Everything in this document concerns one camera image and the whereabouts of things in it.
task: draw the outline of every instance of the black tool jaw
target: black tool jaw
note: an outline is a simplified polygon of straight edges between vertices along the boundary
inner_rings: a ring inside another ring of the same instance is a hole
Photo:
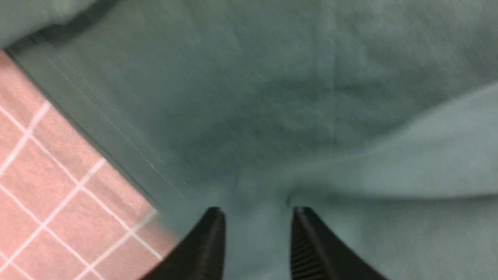
[[[225,215],[209,208],[173,251],[141,280],[222,280]]]
[[[294,208],[290,265],[293,280],[386,280],[308,207]]]

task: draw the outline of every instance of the teal cloth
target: teal cloth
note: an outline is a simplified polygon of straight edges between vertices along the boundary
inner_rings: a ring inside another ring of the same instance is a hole
[[[289,279],[306,205],[390,279],[494,280],[497,11],[102,0],[7,51],[177,234],[224,209],[226,279]]]
[[[97,0],[2,0],[0,47],[44,27],[67,24]]]

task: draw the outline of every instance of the stitching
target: stitching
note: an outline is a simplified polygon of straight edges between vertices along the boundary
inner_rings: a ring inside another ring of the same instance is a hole
[[[54,49],[57,49],[55,44],[50,40],[50,38],[45,35],[43,32],[40,32],[40,34],[47,40],[47,42],[54,48]],[[116,110],[111,104],[109,104],[109,102],[99,93],[99,91],[90,83],[88,82],[87,79],[85,79],[85,77],[83,77],[83,75],[81,74],[80,71],[78,71],[63,55],[58,55],[58,57],[60,57],[64,63],[69,67],[71,68],[71,70],[76,73],[78,75],[78,77],[106,104],[107,107],[109,107],[109,109],[111,109],[114,113],[116,113],[118,115],[118,117],[131,129],[131,131],[133,132],[133,134],[138,137],[149,149],[151,152],[153,152],[154,154],[157,154],[157,152],[149,145],[149,143],[147,143],[147,141],[145,141],[145,139],[143,139],[142,136],[140,136],[139,133],[137,133],[137,131],[133,128],[133,126],[131,126],[130,124],[128,124],[125,119],[122,117],[122,115],[120,114],[120,112],[118,110]],[[88,99],[88,97],[86,96],[86,94],[81,90],[81,89],[78,89],[78,91],[83,94],[85,96],[85,98],[90,101],[90,103],[92,103],[92,106],[95,107],[97,110],[98,108],[93,104],[93,102]],[[166,163],[161,159],[161,157],[157,156],[156,159],[158,159],[165,167],[168,167],[166,165]],[[180,181],[185,185],[187,186],[192,192],[194,192],[194,194],[197,196],[197,192],[190,186],[188,185],[180,176],[178,176],[178,174],[170,167],[169,168],[170,171],[177,177],[180,179]]]
[[[92,105],[92,107],[95,108],[95,110],[97,110],[97,112],[99,112],[125,139],[126,141],[136,150],[138,151],[138,153],[140,154],[141,157],[143,157],[143,159],[145,159],[145,161],[150,165],[150,167],[152,167],[152,169],[157,173],[159,174],[159,176],[161,176],[171,187],[173,187],[173,189],[179,193],[183,198],[187,199],[187,197],[181,193],[172,183],[171,181],[169,181],[161,172],[159,172],[155,167],[154,165],[150,162],[150,160],[140,151],[140,149],[137,148],[137,146],[135,146],[135,144],[133,144],[133,142],[116,126],[116,124],[114,124],[113,121],[111,121],[109,119],[109,117],[107,115],[105,115],[89,98],[88,96],[83,92],[83,90],[81,90],[81,88],[79,88],[78,86],[76,86],[76,84],[59,68],[59,66],[57,66],[57,64],[55,62],[53,62],[53,60],[46,54],[46,52],[43,51],[43,55],[45,56],[46,59],[48,59],[48,61],[50,62],[50,64],[52,64],[52,66],[54,66],[60,73],[61,75],[64,77],[64,79],[66,79],[80,94],[83,95],[83,97],[88,100],[90,102],[90,104]]]

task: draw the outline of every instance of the black tweezer tip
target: black tweezer tip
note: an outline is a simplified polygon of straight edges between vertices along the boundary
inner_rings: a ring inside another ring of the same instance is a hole
[[[294,208],[290,262],[293,280],[385,280],[308,207]]]
[[[142,280],[221,280],[225,262],[225,215],[209,208],[168,257]]]

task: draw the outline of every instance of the pink grid mat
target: pink grid mat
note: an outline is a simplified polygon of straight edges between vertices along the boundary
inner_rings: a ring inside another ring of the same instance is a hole
[[[137,280],[157,213],[0,52],[0,280]]]

